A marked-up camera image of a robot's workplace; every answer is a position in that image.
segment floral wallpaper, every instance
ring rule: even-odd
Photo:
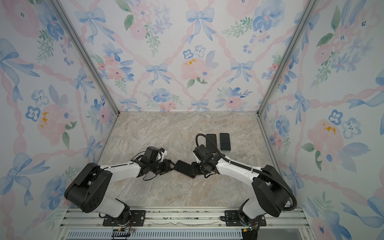
[[[122,111],[257,111],[306,3],[61,1]]]
[[[52,239],[116,116],[47,2],[0,1],[0,29],[0,239]]]
[[[264,111],[317,240],[384,239],[383,10],[320,0]]]

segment blue bow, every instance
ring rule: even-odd
[[[297,174],[296,172],[296,168],[295,166],[293,165],[293,163],[291,163],[289,165],[289,169],[291,170],[291,174],[287,175],[284,171],[283,171],[283,175],[284,176],[287,176],[287,178],[289,180],[292,180],[293,178],[295,178],[293,181],[292,181],[292,192],[296,195],[296,185],[297,185],[297,188],[298,189],[301,189],[304,187],[304,182],[301,178],[299,178],[299,175]]]
[[[76,89],[79,89],[79,87],[81,86],[81,88],[84,90],[84,104],[88,103],[88,100],[87,100],[87,88],[85,87],[85,85],[87,85],[90,88],[95,88],[92,85],[93,81],[89,81],[89,82],[84,81],[84,79],[86,79],[86,78],[87,78],[87,75],[85,74],[84,69],[80,68],[79,75],[77,76],[77,78],[75,78],[73,80],[73,86]]]
[[[100,145],[100,141],[96,143],[96,145],[93,145],[95,142],[96,142],[95,138],[91,135],[89,138],[89,144],[83,154],[84,157],[88,158],[89,154],[91,153],[93,155],[93,162],[95,162],[95,155],[96,155],[94,149],[102,147],[102,145]]]
[[[26,73],[28,75],[35,76],[35,77],[40,77],[39,74],[32,72],[33,64],[29,64],[29,65],[18,64],[8,60],[8,59],[18,58],[18,57],[19,57],[19,53],[16,51],[13,45],[5,38],[0,39],[0,67],[3,68],[4,72],[6,72],[8,76],[15,83],[15,87],[13,88],[13,91],[12,91],[12,97],[14,102],[16,102],[18,98],[20,100],[23,100],[20,94],[19,88],[17,87],[17,85],[20,82],[20,79],[17,73],[13,70],[13,68],[5,64],[4,61],[7,62],[12,67],[22,71],[23,73]]]
[[[133,107],[134,109],[136,109],[140,112],[141,107],[138,107],[135,105],[135,104],[137,104],[136,98],[130,98],[130,99],[122,99],[121,98],[121,99],[119,99],[119,102],[121,104],[127,104],[127,109],[125,109],[125,111],[128,111],[129,109],[131,109],[131,107]]]
[[[9,170],[7,176],[0,179],[0,195],[7,194],[13,186],[13,180],[15,180],[15,182],[22,185],[26,189],[26,192],[24,195],[24,205],[26,206],[28,204],[28,201],[33,200],[33,197],[29,192],[29,187],[31,186],[31,180],[25,176],[17,176],[17,175],[43,172],[49,169],[49,167],[43,167],[45,163],[45,160],[44,160],[34,167],[23,170],[31,162],[32,162],[32,158],[26,155],[25,153],[19,153],[15,157],[15,159],[13,160],[13,168]]]
[[[90,43],[93,44],[93,36],[97,35],[97,28],[96,28],[96,26],[98,26],[100,28],[100,30],[107,37],[109,37],[113,41],[115,40],[111,36],[111,34],[115,33],[114,31],[108,30],[105,27],[103,27],[100,23],[96,22],[96,21],[99,21],[99,22],[102,22],[102,23],[106,22],[105,21],[104,12],[103,12],[103,10],[101,10],[101,8],[95,8],[92,12],[87,12],[87,13],[83,12],[83,11],[76,11],[74,14],[76,15],[77,19],[81,23],[86,23],[87,21],[89,21],[89,25],[91,26],[91,30],[92,30],[92,35],[88,37],[88,39],[87,39],[88,43],[90,42]]]
[[[384,86],[384,70],[382,70],[379,75],[376,77],[376,83],[380,86]],[[351,104],[349,108],[354,108],[360,105],[367,105],[370,107],[376,107],[384,103],[384,91],[376,95],[374,98],[372,98],[369,101],[364,102],[361,99],[351,99],[348,100],[348,102]],[[381,117],[381,125],[380,125],[380,135],[384,134],[384,114]]]
[[[154,76],[155,76],[155,78],[152,80],[152,81],[150,81],[149,83],[148,83],[148,85],[151,85],[151,86],[153,86],[153,83],[157,80],[157,79],[159,79],[159,74],[160,74],[160,76],[164,79],[164,81],[166,81],[168,84],[170,84],[170,82],[168,81],[168,80],[170,80],[171,78],[170,77],[167,77],[166,75],[164,75],[162,72],[167,72],[167,65],[165,64],[165,63],[162,63],[162,64],[160,64],[159,66],[158,65],[156,65],[156,66],[153,66],[153,65],[147,65],[147,66],[145,66],[145,70],[147,70],[147,72],[149,72],[149,73],[151,73],[151,72],[153,72],[153,74],[154,74]]]
[[[241,74],[241,69],[243,69],[243,76],[245,78],[245,80],[247,82],[249,82],[249,79],[250,77],[252,77],[251,75],[249,75],[245,70],[251,70],[252,67],[253,67],[253,64],[255,62],[254,61],[248,61],[246,63],[232,63],[231,65],[231,69],[232,70],[236,70],[237,69],[237,72],[236,72],[236,76],[234,78],[231,78],[227,81],[227,83],[231,83],[235,78],[238,78]]]
[[[203,109],[203,111],[209,111],[209,108],[206,108],[205,106],[208,106],[209,101],[203,100],[203,101],[191,101],[192,106],[196,106],[196,112],[200,110],[200,107]]]
[[[190,35],[186,40],[185,42],[189,42],[189,44],[191,44],[191,41],[193,39],[193,37],[197,34],[200,33],[200,20],[204,20],[204,21],[207,21],[207,22],[212,22],[214,20],[214,16],[215,16],[215,10],[213,8],[208,8],[207,10],[205,10],[204,12],[197,12],[195,10],[189,10],[187,11],[187,21],[189,23],[192,23],[194,21],[196,21],[196,25],[195,25],[195,33]],[[207,37],[209,39],[211,39],[211,41],[213,41],[212,39],[212,36],[211,34],[215,34],[216,32],[212,29],[210,29],[204,21],[201,21],[201,25],[203,26],[203,29],[204,29],[204,32],[205,34],[207,35]]]
[[[299,120],[301,122],[301,107],[303,107],[303,111],[307,111],[310,107],[311,107],[311,101],[310,100],[307,100],[303,97],[303,94],[300,90],[297,90],[296,93],[295,93],[295,98],[298,100],[296,102],[296,104],[291,107],[291,106],[285,106],[286,107],[286,111],[289,110],[289,109],[292,109],[292,110],[296,110],[296,108],[298,108],[297,110],[297,114],[296,114],[296,124],[297,125],[297,121]]]

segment robotic arm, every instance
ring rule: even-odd
[[[196,136],[197,147],[193,151],[196,162],[188,164],[190,169],[187,171],[192,172],[192,175],[206,175],[211,172],[224,174],[253,187],[256,198],[246,200],[238,210],[243,225],[252,225],[257,216],[265,213],[278,217],[281,211],[296,208],[295,196],[272,166],[260,168],[237,162],[222,154],[213,142],[212,145],[216,147],[217,153],[212,154],[204,145],[198,144],[199,136],[211,141],[204,134]],[[89,163],[66,189],[64,197],[84,212],[104,213],[114,222],[125,226],[131,219],[129,206],[118,199],[105,196],[108,185],[130,177],[141,177],[148,172],[163,175],[173,170],[171,165],[175,166],[175,164],[164,158],[166,154],[167,151],[163,148],[148,147],[143,155],[124,164],[100,166]],[[285,208],[290,197],[293,204],[290,208]]]

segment smartphone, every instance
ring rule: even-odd
[[[215,146],[217,147],[217,138],[216,138],[216,134],[207,134],[207,137],[209,139],[211,139]],[[212,145],[212,143],[210,141],[208,141],[208,139],[206,139],[206,143],[205,143],[205,146],[207,147],[208,151],[210,151],[211,153],[215,153],[217,152],[215,147]]]
[[[193,174],[192,165],[190,165],[186,162],[183,162],[181,160],[177,161],[177,163],[174,167],[174,170],[178,171],[179,173],[184,174],[185,176],[190,177],[192,179],[195,178],[195,175]]]
[[[220,133],[220,149],[223,151],[231,151],[229,133]]]

